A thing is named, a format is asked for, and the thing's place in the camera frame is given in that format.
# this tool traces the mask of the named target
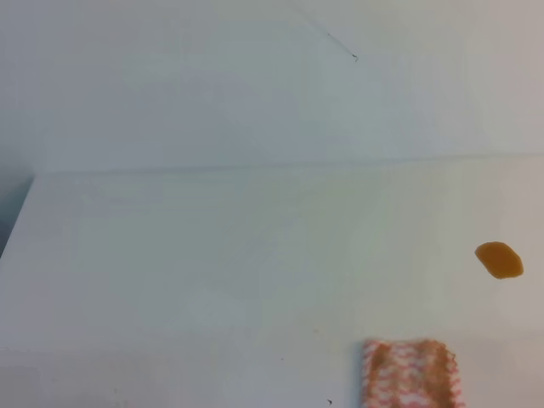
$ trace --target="orange stain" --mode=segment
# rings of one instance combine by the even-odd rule
[[[476,248],[476,256],[497,279],[515,278],[524,273],[519,255],[504,242],[487,242]]]

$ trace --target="cloth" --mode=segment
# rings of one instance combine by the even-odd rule
[[[362,408],[466,408],[455,355],[436,340],[363,346]]]

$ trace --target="towel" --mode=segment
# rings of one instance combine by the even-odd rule
[[[362,374],[362,408],[466,408],[455,355],[436,340],[369,340]]]

